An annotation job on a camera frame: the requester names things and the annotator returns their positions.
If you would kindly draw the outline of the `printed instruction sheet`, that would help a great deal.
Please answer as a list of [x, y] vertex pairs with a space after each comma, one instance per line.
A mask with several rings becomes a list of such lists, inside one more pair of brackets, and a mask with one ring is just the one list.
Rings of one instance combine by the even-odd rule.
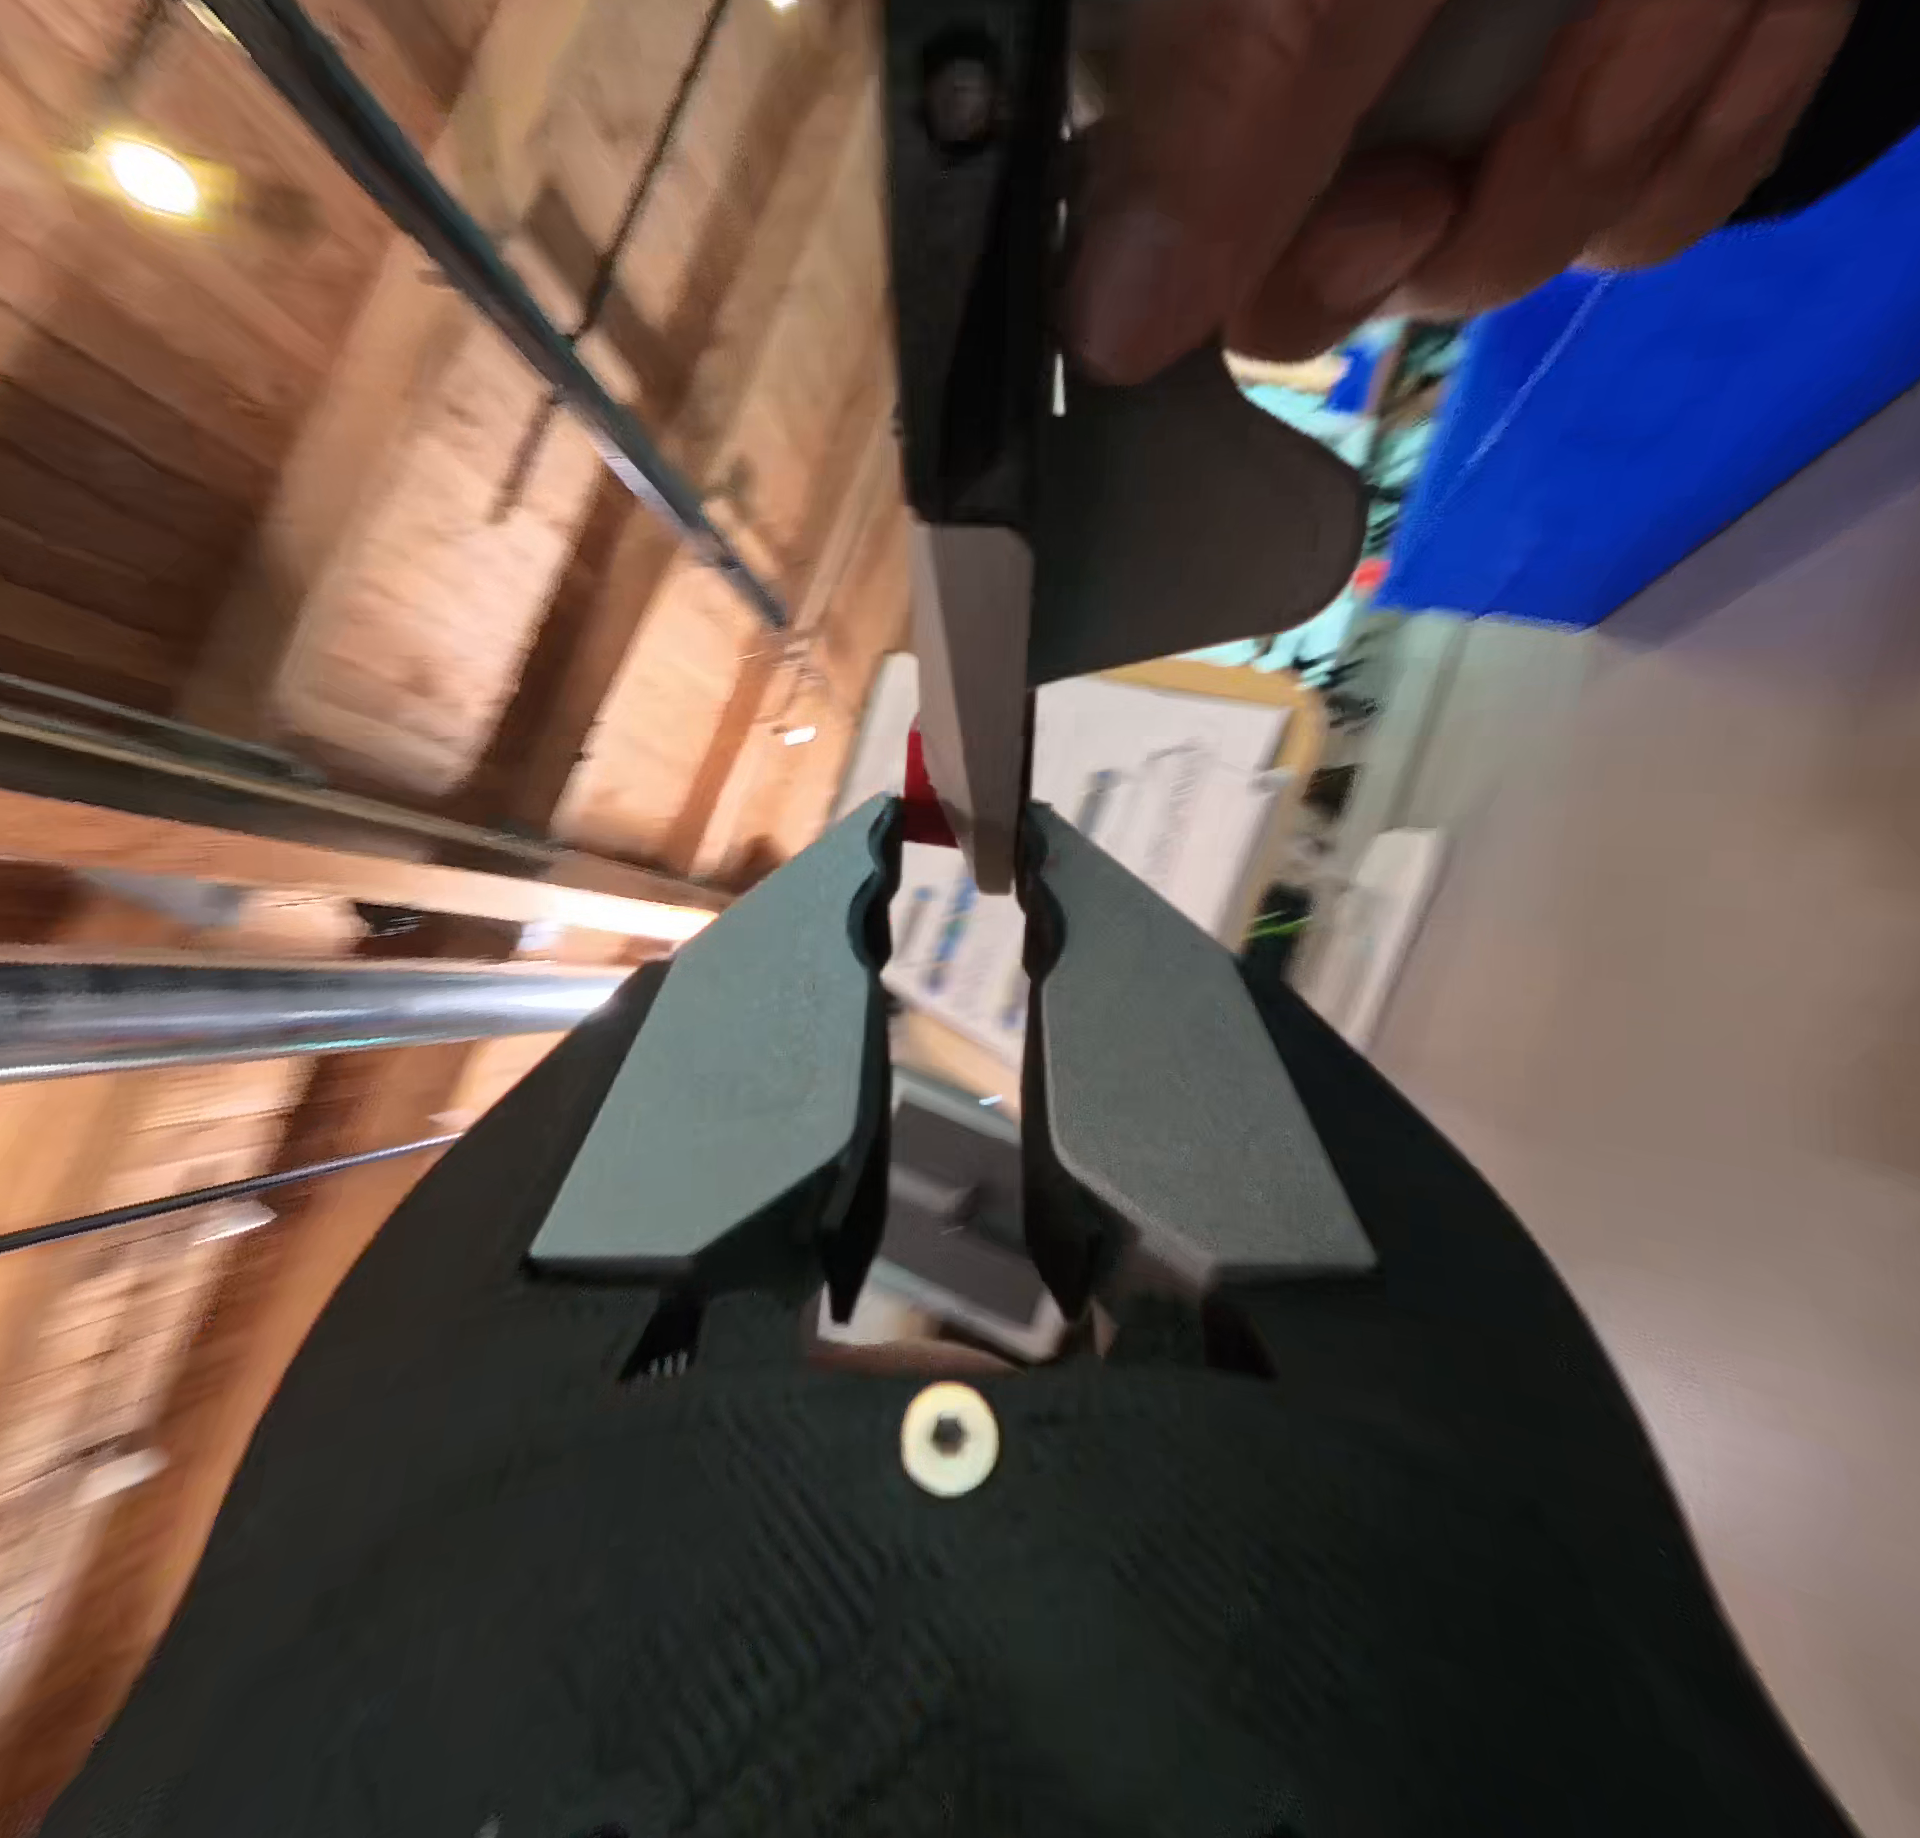
[[[1157, 697], [1084, 676], [1036, 697], [1032, 794], [1212, 939], [1263, 833], [1285, 719], [1212, 699]], [[885, 987], [1006, 1067], [1028, 1008], [1024, 919], [980, 896], [959, 848], [906, 843]]]

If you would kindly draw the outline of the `red two-stud plastic brick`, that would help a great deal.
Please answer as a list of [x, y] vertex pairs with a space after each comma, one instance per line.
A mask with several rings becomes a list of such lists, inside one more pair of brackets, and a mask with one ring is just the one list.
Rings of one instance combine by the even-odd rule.
[[906, 734], [899, 809], [903, 843], [959, 850], [959, 836], [928, 770], [924, 734], [919, 719], [914, 719]]

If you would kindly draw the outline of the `white stand base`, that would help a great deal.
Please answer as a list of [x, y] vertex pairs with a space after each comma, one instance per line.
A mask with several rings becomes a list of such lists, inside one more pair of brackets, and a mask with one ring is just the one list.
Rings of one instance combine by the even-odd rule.
[[1428, 920], [1448, 864], [1450, 836], [1430, 827], [1378, 835], [1343, 876], [1316, 933], [1303, 997], [1356, 1052], [1366, 1055]]

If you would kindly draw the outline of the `blue plastic bin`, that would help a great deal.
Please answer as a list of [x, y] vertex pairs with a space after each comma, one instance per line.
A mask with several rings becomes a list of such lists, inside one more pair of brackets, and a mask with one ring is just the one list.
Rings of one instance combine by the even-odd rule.
[[1919, 376], [1919, 137], [1787, 218], [1477, 318], [1376, 595], [1592, 629]]

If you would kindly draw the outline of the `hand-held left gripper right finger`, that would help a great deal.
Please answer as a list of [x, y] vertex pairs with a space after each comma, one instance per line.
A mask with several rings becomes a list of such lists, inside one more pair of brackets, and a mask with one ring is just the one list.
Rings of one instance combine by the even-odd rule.
[[1022, 1235], [1063, 1316], [1376, 1272], [1236, 957], [1043, 803], [1018, 898]]

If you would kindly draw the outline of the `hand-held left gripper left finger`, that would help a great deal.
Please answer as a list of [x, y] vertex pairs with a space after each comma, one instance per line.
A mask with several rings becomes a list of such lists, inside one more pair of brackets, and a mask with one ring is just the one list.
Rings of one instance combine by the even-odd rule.
[[900, 799], [870, 799], [679, 950], [536, 1272], [699, 1301], [825, 1290], [852, 1318], [888, 1209], [900, 850]]

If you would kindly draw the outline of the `metal ceiling pipe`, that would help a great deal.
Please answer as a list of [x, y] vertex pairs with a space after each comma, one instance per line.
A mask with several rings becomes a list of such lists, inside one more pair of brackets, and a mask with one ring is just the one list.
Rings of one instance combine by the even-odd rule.
[[4, 952], [3, 1085], [565, 1035], [632, 973]]

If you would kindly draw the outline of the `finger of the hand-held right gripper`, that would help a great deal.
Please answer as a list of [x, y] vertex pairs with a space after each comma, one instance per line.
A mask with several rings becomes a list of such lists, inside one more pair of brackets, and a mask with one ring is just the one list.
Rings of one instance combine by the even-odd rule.
[[974, 889], [1012, 895], [1028, 792], [1035, 555], [1003, 527], [916, 522], [910, 620], [924, 772]]

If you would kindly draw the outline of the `person's right hand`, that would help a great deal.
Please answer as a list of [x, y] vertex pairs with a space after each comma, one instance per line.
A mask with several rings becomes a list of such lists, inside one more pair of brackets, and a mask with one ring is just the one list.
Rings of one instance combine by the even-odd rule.
[[1664, 266], [1767, 183], [1862, 0], [1586, 0], [1472, 155], [1365, 146], [1454, 0], [1149, 0], [1084, 189], [1064, 333], [1139, 386], [1202, 344], [1309, 360], [1566, 270]]

